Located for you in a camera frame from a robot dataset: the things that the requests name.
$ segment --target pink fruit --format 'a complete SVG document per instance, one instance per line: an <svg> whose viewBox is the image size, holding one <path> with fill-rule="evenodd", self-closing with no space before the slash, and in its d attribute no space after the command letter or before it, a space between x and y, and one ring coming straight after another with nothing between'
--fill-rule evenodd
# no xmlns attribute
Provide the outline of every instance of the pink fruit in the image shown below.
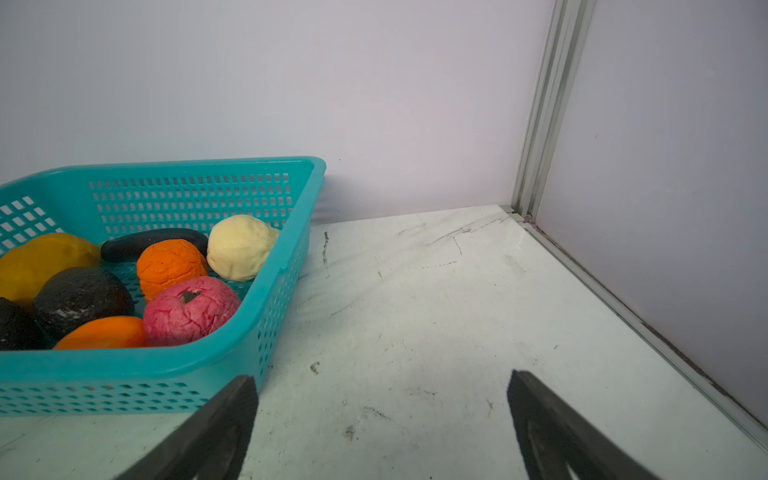
<svg viewBox="0 0 768 480"><path fill-rule="evenodd" d="M225 324L239 306L235 291L210 276L173 285L144 309L147 346L176 346L199 340Z"/></svg>

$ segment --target orange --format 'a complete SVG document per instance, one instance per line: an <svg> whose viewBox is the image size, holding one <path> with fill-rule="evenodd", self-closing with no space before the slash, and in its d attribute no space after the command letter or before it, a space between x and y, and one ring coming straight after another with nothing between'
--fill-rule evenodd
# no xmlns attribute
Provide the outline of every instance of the orange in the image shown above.
<svg viewBox="0 0 768 480"><path fill-rule="evenodd" d="M136 316L92 320L59 340L54 350L130 349L147 346L144 324Z"/></svg>
<svg viewBox="0 0 768 480"><path fill-rule="evenodd" d="M141 291L148 302L169 286L208 275L203 254L186 240L165 240L149 246L136 262Z"/></svg>

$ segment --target white tabletop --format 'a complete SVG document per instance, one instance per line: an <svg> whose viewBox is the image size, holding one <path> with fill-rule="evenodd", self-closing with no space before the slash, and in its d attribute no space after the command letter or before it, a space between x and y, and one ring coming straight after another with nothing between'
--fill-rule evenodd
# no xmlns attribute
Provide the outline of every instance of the white tabletop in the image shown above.
<svg viewBox="0 0 768 480"><path fill-rule="evenodd" d="M661 478L768 478L768 456L496 206L313 227L241 478L526 478L512 369ZM110 478L185 418L3 419L0 472Z"/></svg>

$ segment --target yellow fruit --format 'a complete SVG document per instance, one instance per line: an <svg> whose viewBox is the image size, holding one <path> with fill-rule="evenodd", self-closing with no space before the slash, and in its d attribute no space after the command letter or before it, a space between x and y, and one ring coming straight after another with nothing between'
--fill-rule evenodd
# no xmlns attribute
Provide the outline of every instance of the yellow fruit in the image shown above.
<svg viewBox="0 0 768 480"><path fill-rule="evenodd" d="M0 296L26 310L45 282L74 266L98 266L99 249L69 233L49 233L29 240L0 258Z"/></svg>

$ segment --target wall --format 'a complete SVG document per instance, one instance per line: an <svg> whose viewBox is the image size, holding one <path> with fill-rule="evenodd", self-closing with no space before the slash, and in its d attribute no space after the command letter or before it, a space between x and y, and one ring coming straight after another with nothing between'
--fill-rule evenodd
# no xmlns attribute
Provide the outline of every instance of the wall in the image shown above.
<svg viewBox="0 0 768 480"><path fill-rule="evenodd" d="M316 221L511 196L554 0L0 5L0 183L315 155Z"/></svg>
<svg viewBox="0 0 768 480"><path fill-rule="evenodd" d="M536 219L763 422L767 52L762 0L598 0Z"/></svg>

